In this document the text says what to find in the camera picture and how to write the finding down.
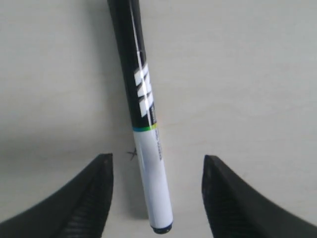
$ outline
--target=white desk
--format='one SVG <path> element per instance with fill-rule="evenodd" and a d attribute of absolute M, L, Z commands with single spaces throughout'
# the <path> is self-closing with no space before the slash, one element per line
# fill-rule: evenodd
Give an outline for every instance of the white desk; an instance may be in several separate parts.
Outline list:
<path fill-rule="evenodd" d="M 211 237 L 205 154 L 317 224 L 317 2 L 142 0 L 173 203 L 171 238 Z M 106 0 L 0 0 L 0 221 L 114 155 L 105 237 L 156 237 Z"/>

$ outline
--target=pen barrel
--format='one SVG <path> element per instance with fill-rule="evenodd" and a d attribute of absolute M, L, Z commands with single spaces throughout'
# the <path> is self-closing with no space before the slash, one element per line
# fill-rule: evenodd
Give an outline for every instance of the pen barrel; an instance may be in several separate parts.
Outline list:
<path fill-rule="evenodd" d="M 143 42 L 139 0 L 108 0 L 120 55 L 150 225 L 156 233 L 171 229 L 173 215 L 149 67 Z"/>

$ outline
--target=white table surface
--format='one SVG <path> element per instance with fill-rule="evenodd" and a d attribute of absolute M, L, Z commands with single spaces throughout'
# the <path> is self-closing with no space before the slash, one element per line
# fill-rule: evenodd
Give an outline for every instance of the white table surface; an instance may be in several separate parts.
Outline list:
<path fill-rule="evenodd" d="M 141 0 L 174 212 L 171 238 L 211 237 L 205 154 L 317 224 L 317 1 Z M 0 221 L 114 155 L 104 237 L 146 220 L 106 0 L 0 0 Z"/>

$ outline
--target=green stripe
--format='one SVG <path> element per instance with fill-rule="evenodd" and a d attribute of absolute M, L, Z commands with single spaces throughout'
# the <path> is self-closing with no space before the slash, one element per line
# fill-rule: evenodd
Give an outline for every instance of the green stripe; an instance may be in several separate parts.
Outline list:
<path fill-rule="evenodd" d="M 157 124 L 153 124 L 153 125 L 150 125 L 150 126 L 147 126 L 147 127 L 134 127 L 133 130 L 134 131 L 148 131 L 148 130 L 153 130 L 157 127 Z"/>

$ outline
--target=black rubber object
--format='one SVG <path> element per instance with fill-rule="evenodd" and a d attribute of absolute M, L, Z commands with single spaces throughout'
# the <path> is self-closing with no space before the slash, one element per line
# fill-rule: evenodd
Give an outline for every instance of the black rubber object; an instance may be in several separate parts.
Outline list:
<path fill-rule="evenodd" d="M 317 238 L 317 228 L 275 205 L 217 156 L 205 156 L 202 193 L 215 238 Z"/>
<path fill-rule="evenodd" d="M 168 233 L 172 229 L 172 225 L 173 225 L 173 223 L 170 224 L 168 227 L 165 227 L 165 228 L 154 228 L 154 227 L 152 227 L 152 229 L 153 229 L 153 231 L 156 234 L 163 235 L 163 234 Z"/>
<path fill-rule="evenodd" d="M 112 154 L 101 154 L 59 191 L 1 223 L 0 238 L 100 238 L 112 191 Z"/>

